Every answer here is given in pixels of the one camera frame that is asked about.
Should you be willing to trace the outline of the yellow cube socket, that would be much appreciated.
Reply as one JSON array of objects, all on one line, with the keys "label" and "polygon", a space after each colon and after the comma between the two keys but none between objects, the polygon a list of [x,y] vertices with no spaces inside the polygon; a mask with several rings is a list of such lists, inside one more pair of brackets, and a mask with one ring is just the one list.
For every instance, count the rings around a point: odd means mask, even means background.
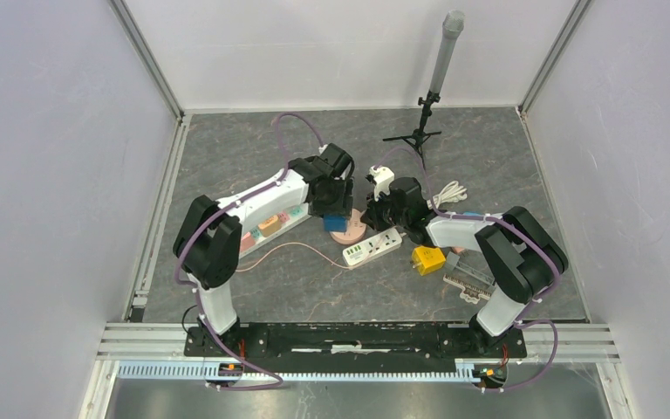
[{"label": "yellow cube socket", "polygon": [[425,276],[442,268],[446,257],[440,248],[418,246],[412,251],[411,263],[421,276]]}]

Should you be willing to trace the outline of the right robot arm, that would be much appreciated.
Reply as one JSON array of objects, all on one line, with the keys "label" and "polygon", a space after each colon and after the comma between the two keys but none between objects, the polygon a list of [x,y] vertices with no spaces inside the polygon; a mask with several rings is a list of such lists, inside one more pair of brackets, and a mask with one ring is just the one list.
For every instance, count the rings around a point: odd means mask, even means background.
[{"label": "right robot arm", "polygon": [[495,289],[471,318],[468,334],[471,349],[480,356],[503,346],[510,328],[569,266],[561,247],[524,207],[499,215],[447,213],[427,201],[413,177],[370,174],[366,179],[374,187],[361,217],[367,226],[398,228],[417,245],[459,247],[484,256]]}]

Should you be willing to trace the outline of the dark blue cube socket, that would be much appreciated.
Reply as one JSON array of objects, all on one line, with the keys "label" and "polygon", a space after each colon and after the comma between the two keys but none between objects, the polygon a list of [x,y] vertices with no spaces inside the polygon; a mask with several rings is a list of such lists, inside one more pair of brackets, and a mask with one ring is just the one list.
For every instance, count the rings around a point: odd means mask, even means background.
[{"label": "dark blue cube socket", "polygon": [[349,220],[344,216],[328,215],[323,217],[324,230],[328,232],[347,232]]}]

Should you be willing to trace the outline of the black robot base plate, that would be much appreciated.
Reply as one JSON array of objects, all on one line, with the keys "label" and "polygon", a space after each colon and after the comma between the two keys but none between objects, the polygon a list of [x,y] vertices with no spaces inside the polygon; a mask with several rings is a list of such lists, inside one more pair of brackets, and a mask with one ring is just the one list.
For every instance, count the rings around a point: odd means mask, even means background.
[{"label": "black robot base plate", "polygon": [[202,325],[190,327],[184,354],[226,357],[230,349],[246,372],[376,373],[447,372],[455,361],[490,363],[523,359],[523,333],[510,329],[494,346],[476,347],[468,324],[417,322],[250,322],[217,344]]}]

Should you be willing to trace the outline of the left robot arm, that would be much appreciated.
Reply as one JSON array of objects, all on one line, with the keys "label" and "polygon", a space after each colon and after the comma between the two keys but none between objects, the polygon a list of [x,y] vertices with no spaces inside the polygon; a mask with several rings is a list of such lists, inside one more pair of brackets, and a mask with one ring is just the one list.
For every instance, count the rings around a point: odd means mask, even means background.
[{"label": "left robot arm", "polygon": [[216,354],[232,354],[239,344],[231,279],[243,235],[300,205],[314,217],[350,216],[353,171],[353,158],[331,143],[241,193],[218,200],[201,195],[190,204],[174,241],[174,280],[192,288],[208,330],[205,342]]}]

